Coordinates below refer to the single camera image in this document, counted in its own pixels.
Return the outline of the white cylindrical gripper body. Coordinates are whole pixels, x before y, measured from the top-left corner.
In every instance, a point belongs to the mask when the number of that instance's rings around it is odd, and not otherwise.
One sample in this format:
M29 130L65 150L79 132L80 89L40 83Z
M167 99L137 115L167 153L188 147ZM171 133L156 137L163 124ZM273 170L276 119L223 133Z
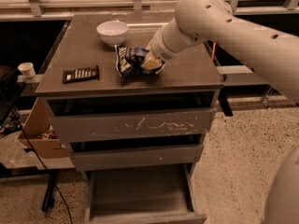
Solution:
M148 58L153 61L168 62L190 47L203 43L199 35L188 35L181 31L175 19L162 26L148 44Z

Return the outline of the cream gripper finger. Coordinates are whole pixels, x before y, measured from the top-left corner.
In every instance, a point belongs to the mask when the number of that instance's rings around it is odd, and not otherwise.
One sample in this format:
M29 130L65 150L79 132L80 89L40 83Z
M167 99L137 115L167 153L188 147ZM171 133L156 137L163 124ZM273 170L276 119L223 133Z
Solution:
M140 67L147 72L158 74L164 69L164 62L155 57L150 51L141 63Z

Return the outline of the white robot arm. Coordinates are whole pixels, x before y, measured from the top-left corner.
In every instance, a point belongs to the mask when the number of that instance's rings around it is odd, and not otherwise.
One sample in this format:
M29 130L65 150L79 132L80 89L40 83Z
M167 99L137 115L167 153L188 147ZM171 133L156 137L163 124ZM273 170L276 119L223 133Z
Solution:
M299 104L299 37L239 19L222 0L178 0L174 18L151 39L141 67L160 68L183 50L208 40ZM299 224L299 147L278 168L262 224Z

